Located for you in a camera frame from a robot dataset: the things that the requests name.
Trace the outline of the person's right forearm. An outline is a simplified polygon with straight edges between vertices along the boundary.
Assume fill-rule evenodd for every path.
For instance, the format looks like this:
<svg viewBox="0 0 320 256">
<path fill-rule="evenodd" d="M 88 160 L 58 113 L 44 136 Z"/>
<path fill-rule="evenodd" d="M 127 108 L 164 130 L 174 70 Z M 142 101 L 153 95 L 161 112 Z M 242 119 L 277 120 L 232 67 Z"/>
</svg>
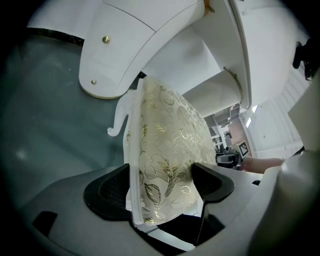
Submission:
<svg viewBox="0 0 320 256">
<path fill-rule="evenodd" d="M 242 161 L 240 170 L 250 173 L 264 174 L 267 169 L 281 166 L 283 162 L 284 160 L 279 158 L 259 159 L 246 156 Z"/>
</svg>

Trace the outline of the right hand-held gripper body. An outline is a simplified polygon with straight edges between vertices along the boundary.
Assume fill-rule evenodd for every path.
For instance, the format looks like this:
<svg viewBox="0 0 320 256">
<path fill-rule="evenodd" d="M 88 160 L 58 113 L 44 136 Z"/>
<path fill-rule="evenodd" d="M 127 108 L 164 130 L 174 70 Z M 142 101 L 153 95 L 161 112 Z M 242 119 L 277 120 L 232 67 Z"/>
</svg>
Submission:
<svg viewBox="0 0 320 256">
<path fill-rule="evenodd" d="M 240 168 L 244 157 L 250 152 L 245 141 L 216 151 L 216 163 L 223 168 Z"/>
</svg>

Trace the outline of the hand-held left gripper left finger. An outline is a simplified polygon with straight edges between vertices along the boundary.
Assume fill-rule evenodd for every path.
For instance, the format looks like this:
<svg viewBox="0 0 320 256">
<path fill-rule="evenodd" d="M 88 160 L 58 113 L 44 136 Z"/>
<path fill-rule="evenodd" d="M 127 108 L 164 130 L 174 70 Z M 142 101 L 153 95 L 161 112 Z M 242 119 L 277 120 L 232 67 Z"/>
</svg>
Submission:
<svg viewBox="0 0 320 256">
<path fill-rule="evenodd" d="M 137 256 L 128 183 L 126 165 L 67 177 L 40 191 L 20 214 L 53 256 Z"/>
</svg>

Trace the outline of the white curved dressing table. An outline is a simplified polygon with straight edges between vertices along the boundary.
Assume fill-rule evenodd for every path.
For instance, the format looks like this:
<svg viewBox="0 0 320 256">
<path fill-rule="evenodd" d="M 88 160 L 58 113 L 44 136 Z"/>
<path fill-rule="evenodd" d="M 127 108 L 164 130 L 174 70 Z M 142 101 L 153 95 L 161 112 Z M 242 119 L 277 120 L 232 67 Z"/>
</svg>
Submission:
<svg viewBox="0 0 320 256">
<path fill-rule="evenodd" d="M 228 71 L 252 105 L 236 0 L 45 0 L 27 27 L 83 40 L 78 78 L 94 97 L 120 97 L 139 73 L 184 94 Z"/>
</svg>

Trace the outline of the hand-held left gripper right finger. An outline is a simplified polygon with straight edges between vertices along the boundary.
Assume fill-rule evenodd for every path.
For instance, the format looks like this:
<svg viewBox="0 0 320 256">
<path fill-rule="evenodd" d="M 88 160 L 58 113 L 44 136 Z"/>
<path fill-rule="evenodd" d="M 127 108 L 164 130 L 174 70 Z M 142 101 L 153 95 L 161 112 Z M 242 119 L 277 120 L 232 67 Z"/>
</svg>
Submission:
<svg viewBox="0 0 320 256">
<path fill-rule="evenodd" d="M 194 163 L 191 173 L 203 200 L 191 256 L 247 256 L 265 208 L 267 177 L 207 163 Z"/>
</svg>

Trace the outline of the grey desk with shelves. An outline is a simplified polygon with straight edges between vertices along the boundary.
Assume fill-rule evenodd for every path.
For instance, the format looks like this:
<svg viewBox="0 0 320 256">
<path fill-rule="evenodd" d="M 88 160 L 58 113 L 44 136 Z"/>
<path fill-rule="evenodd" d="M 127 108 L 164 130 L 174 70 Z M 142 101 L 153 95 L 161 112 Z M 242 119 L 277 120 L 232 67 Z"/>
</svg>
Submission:
<svg viewBox="0 0 320 256">
<path fill-rule="evenodd" d="M 221 136 L 219 129 L 223 130 L 225 127 L 230 125 L 234 120 L 239 118 L 240 114 L 240 105 L 237 103 L 232 105 L 231 107 L 227 107 L 221 111 L 218 111 L 214 114 L 211 114 L 204 118 L 206 121 L 210 135 L 214 136 Z"/>
</svg>

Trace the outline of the cream upholstered stool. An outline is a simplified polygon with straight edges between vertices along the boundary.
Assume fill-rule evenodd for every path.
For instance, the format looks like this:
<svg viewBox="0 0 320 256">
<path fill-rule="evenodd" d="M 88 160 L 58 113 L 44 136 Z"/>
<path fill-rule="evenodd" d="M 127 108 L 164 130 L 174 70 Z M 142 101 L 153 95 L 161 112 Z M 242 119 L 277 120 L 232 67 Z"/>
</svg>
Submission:
<svg viewBox="0 0 320 256">
<path fill-rule="evenodd" d="M 113 126 L 121 128 L 124 162 L 129 164 L 125 207 L 137 225 L 157 226 L 180 216 L 198 199 L 194 163 L 216 163 L 205 119 L 164 82 L 146 76 L 118 101 Z"/>
</svg>

